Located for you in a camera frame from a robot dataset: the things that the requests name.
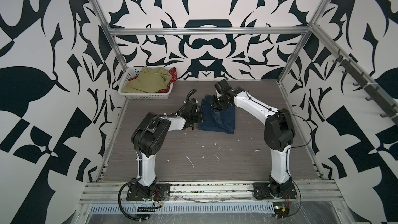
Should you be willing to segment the blue denim skirt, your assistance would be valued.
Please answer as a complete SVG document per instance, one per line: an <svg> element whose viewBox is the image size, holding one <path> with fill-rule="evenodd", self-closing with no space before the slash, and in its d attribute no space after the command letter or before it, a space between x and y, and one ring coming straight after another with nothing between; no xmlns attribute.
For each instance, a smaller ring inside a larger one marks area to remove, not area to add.
<svg viewBox="0 0 398 224"><path fill-rule="evenodd" d="M206 132L223 132L234 134L236 125L235 106L228 106L226 111L219 111L211 107L211 95L206 94L201 101L201 114L203 121L198 124L198 129Z"/></svg>

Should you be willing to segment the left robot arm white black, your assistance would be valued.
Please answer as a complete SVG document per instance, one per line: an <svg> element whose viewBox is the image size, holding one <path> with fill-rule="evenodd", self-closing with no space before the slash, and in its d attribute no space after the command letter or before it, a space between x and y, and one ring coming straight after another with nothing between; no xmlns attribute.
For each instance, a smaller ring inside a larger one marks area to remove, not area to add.
<svg viewBox="0 0 398 224"><path fill-rule="evenodd" d="M166 135L171 131L195 129L202 122L202 114L196 99L185 101L177 113L166 115L149 112L134 131L131 142L138 160L138 184L150 188L156 183L155 161Z"/></svg>

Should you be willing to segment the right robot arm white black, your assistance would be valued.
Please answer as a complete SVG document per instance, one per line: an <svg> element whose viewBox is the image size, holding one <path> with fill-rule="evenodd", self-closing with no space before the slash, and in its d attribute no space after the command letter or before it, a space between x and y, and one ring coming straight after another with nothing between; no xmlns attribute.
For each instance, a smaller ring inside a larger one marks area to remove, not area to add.
<svg viewBox="0 0 398 224"><path fill-rule="evenodd" d="M290 149L295 137L290 112L271 107L241 87L232 88L224 79L215 84L216 95L211 107L223 111L236 106L250 113L264 125L264 141L271 151L272 168L270 182L285 186L292 183L290 174Z"/></svg>

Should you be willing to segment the white plastic basket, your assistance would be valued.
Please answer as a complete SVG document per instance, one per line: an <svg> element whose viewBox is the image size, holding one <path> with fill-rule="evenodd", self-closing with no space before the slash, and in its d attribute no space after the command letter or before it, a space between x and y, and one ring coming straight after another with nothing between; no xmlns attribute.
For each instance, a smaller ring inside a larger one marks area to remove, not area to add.
<svg viewBox="0 0 398 224"><path fill-rule="evenodd" d="M118 93L120 95L125 96L128 99L131 99L131 100L167 100L169 98L169 95L172 92L173 85L176 80L172 80L172 82L170 83L170 86L168 87L168 89L166 89L166 91L163 90L162 92L159 92L159 93L124 93L124 92L122 92L123 88L126 86L127 83L136 79L139 76L142 68L143 68L142 66L133 66L133 67L127 68L127 70L124 72L124 74L122 76L122 79L119 82Z"/></svg>

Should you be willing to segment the small circuit board right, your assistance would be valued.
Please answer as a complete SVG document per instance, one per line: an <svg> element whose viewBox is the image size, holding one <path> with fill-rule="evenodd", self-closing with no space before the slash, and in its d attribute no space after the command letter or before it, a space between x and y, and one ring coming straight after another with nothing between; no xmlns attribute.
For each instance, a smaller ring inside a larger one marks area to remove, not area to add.
<svg viewBox="0 0 398 224"><path fill-rule="evenodd" d="M284 219L287 218L290 214L290 207L289 205L285 205L281 202L274 202L274 217L277 219Z"/></svg>

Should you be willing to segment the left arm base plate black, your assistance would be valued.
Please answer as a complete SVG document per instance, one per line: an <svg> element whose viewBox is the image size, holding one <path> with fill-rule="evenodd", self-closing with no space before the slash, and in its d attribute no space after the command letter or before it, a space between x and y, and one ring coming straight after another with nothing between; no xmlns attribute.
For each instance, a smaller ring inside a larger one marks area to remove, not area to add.
<svg viewBox="0 0 398 224"><path fill-rule="evenodd" d="M171 184L152 184L148 187L139 183L129 185L127 201L144 201L154 199L156 201L168 199L170 196Z"/></svg>

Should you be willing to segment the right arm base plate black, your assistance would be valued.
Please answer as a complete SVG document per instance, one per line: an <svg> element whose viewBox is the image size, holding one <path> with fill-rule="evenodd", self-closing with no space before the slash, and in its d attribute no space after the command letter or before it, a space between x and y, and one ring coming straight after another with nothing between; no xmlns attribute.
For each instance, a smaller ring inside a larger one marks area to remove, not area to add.
<svg viewBox="0 0 398 224"><path fill-rule="evenodd" d="M277 182L253 183L254 197L258 200L263 199L296 199L297 190L292 181L283 184Z"/></svg>

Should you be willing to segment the aluminium frame crossbar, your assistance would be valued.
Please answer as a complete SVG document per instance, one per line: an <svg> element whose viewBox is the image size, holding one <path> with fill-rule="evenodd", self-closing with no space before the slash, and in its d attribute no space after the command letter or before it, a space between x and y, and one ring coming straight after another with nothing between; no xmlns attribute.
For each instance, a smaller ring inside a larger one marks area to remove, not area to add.
<svg viewBox="0 0 398 224"><path fill-rule="evenodd" d="M218 34L303 34L307 27L239 27L239 28L155 28L155 29L114 29L112 36L130 35L218 35Z"/></svg>

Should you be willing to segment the aluminium front rail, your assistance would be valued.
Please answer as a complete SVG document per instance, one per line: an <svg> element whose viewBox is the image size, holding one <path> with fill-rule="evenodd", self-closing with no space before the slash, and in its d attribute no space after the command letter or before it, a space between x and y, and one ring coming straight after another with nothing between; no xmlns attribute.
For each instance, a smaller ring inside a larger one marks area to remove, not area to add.
<svg viewBox="0 0 398 224"><path fill-rule="evenodd" d="M296 200L343 201L343 195L333 180L296 180ZM79 203L116 203L123 183L88 183ZM252 181L197 181L170 183L165 193L156 193L155 200L161 202L216 202L255 201Z"/></svg>

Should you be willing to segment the grey wall hook rail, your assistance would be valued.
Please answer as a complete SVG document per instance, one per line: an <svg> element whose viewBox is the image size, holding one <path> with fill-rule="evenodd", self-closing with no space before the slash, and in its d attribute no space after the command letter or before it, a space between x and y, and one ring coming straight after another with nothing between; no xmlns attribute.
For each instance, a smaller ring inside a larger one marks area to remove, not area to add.
<svg viewBox="0 0 398 224"><path fill-rule="evenodd" d="M355 80L353 86L364 90L368 94L365 99L374 101L381 108L381 118L390 118L398 125L398 103L352 57L343 56L341 50L337 53L334 63L344 68L343 74L348 74Z"/></svg>

